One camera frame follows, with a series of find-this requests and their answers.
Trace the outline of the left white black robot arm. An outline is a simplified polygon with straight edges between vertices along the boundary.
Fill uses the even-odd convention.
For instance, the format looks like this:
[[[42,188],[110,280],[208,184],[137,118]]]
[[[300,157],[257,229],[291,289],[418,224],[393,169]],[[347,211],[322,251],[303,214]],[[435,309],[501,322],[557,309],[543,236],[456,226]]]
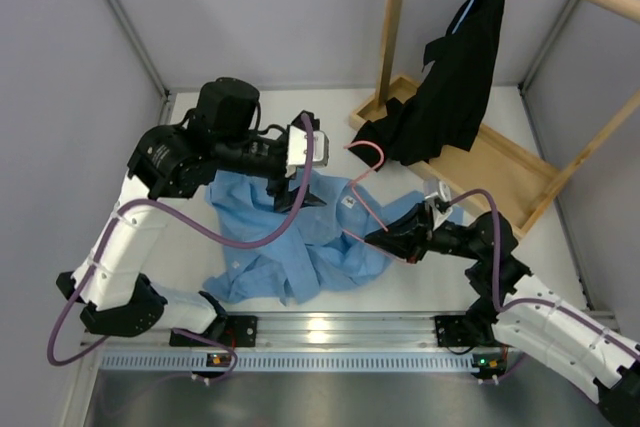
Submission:
[[[301,208],[321,205],[310,191],[313,167],[326,165],[329,155],[319,120],[303,111],[268,138],[258,128],[260,119],[259,91],[221,77],[201,87],[181,122],[141,137],[99,239],[80,267],[57,279],[69,301],[83,304],[80,320],[88,332],[136,337],[182,329],[206,346],[223,340],[226,315],[211,295],[163,287],[142,267],[169,219],[199,227],[180,210],[220,172],[266,180],[266,193],[274,210],[285,214],[285,226]]]

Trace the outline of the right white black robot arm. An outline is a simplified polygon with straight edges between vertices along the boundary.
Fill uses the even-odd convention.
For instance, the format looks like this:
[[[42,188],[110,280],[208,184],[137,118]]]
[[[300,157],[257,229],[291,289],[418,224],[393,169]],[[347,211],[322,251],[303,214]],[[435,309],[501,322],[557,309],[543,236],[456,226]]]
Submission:
[[[436,252],[473,260],[465,275],[478,298],[465,331],[478,343],[513,347],[578,388],[613,426],[639,423],[639,344],[563,300],[513,254],[509,222],[492,209],[468,226],[436,222],[440,202],[415,204],[366,235],[409,263]]]

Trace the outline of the light blue shirt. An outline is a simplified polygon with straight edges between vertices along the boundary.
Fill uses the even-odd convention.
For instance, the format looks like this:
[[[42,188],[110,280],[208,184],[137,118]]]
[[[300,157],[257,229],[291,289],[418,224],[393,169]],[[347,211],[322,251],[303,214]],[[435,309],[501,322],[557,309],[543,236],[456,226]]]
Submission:
[[[310,189],[324,205],[302,208],[291,226],[265,246],[225,247],[226,269],[207,279],[204,290],[231,304],[263,297],[304,303],[323,291],[364,286],[391,263],[364,244],[365,235],[399,219],[424,197],[411,191],[382,205],[364,188],[350,188],[348,179],[319,173],[312,174]],[[261,239],[285,219],[274,212],[260,178],[220,173],[206,188],[205,200],[216,211],[221,234],[234,241]]]

